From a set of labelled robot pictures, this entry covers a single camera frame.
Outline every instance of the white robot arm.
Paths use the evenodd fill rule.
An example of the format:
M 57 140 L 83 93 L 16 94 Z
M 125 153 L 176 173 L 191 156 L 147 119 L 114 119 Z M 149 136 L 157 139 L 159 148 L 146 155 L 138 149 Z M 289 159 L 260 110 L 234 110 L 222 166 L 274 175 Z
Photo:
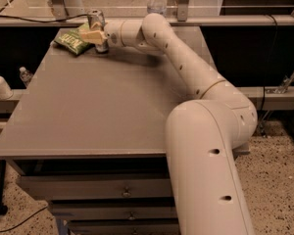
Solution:
M 177 106 L 166 125 L 181 234 L 253 235 L 232 150 L 256 129 L 254 105 L 180 40 L 163 16 L 111 21 L 104 30 L 110 47 L 165 53 L 194 99 Z

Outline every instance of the floor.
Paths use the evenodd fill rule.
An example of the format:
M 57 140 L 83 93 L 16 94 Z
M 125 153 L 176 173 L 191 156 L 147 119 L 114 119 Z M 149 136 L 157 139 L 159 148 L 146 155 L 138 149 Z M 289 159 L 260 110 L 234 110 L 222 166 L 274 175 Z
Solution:
M 27 5 L 34 5 L 39 0 L 26 1 Z M 31 11 L 37 12 L 34 8 L 32 6 Z M 41 10 L 50 15 L 47 7 Z M 0 122 L 0 131 L 3 126 L 4 121 Z M 294 138 L 284 118 L 280 117 L 267 122 L 266 132 L 267 138 L 255 133 L 250 139 L 251 154 L 236 160 L 243 191 L 256 235 L 294 235 Z M 18 177 L 7 166 L 4 204 L 9 211 L 0 217 L 0 230 L 16 226 L 47 205 L 34 201 L 23 192 L 16 184 Z M 55 218 L 44 210 L 19 227 L 1 234 L 58 235 L 58 231 Z

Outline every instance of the cable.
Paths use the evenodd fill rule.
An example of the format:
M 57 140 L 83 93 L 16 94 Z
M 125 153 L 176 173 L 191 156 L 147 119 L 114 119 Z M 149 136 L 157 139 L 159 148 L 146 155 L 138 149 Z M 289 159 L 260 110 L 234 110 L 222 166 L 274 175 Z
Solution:
M 264 108 L 264 104 L 265 104 L 265 99 L 266 99 L 266 88 L 265 88 L 265 79 L 267 77 L 267 73 L 268 73 L 268 68 L 269 68 L 269 63 L 270 63 L 270 58 L 271 58 L 271 55 L 272 55 L 272 52 L 273 52 L 273 47 L 275 45 L 275 42 L 276 42 L 276 37 L 277 37 L 277 21 L 276 19 L 274 18 L 273 15 L 267 15 L 269 17 L 271 17 L 274 21 L 274 25 L 275 25 L 275 33 L 274 33 L 274 38 L 273 38 L 273 42 L 271 44 L 271 47 L 269 49 L 269 54 L 268 54 L 268 59 L 267 59 L 267 68 L 266 68 L 266 71 L 265 71 L 265 75 L 264 75 L 264 79 L 263 79 L 263 100 L 262 100 L 262 104 L 261 104 L 261 107 L 260 107 L 260 111 L 263 110 Z
M 22 221 L 21 223 L 17 224 L 16 226 L 13 226 L 13 227 L 11 227 L 11 228 L 9 228 L 9 229 L 2 230 L 2 231 L 0 231 L 0 233 L 2 233 L 2 232 L 7 232 L 7 231 L 11 231 L 11 230 L 14 230 L 15 228 L 18 228 L 19 226 L 21 226 L 22 224 L 24 224 L 26 221 L 28 221 L 29 219 L 31 219 L 32 217 L 34 217 L 36 214 L 38 214 L 38 213 L 44 211 L 44 210 L 47 209 L 47 208 L 48 208 L 48 207 L 44 207 L 44 208 L 40 209 L 39 211 L 35 212 L 34 214 L 32 214 L 31 216 L 29 216 L 29 217 L 28 217 L 27 219 L 25 219 L 24 221 Z
M 5 15 L 0 15 L 0 18 L 5 18 L 5 19 L 15 19 L 15 20 L 23 20 L 23 21 L 28 21 L 28 22 L 36 22 L 36 23 L 54 23 L 54 22 L 64 22 L 66 20 L 71 20 L 75 18 L 80 18 L 80 17 L 85 17 L 87 14 L 79 14 L 76 16 L 72 17 L 67 17 L 65 19 L 61 20 L 49 20 L 49 21 L 44 21 L 44 20 L 32 20 L 32 19 L 27 19 L 27 18 L 22 18 L 22 17 L 17 17 L 17 16 L 5 16 Z

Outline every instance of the gray table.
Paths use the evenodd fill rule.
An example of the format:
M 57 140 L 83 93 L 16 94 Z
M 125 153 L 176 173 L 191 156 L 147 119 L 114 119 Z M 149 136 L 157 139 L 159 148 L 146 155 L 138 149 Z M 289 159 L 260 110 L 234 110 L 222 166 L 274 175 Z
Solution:
M 175 31 L 212 62 L 199 28 Z M 0 135 L 0 160 L 75 233 L 178 233 L 165 123 L 185 100 L 165 56 L 51 46 Z
M 198 28 L 175 30 L 212 61 Z M 167 116 L 185 100 L 165 56 L 51 47 L 0 135 L 0 159 L 163 155 Z

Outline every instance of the bottle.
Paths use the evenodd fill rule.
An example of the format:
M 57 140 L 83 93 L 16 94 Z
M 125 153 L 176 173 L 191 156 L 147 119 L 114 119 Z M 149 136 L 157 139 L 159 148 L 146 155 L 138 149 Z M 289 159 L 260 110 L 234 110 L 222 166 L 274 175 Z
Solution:
M 0 76 L 0 98 L 1 99 L 8 99 L 12 97 L 13 91 L 11 90 L 7 81 Z
M 158 13 L 166 16 L 167 5 L 165 0 L 149 0 L 147 3 L 147 13 Z
M 32 77 L 33 77 L 33 74 L 28 69 L 26 69 L 25 67 L 20 68 L 20 79 L 24 83 L 26 88 L 31 82 Z

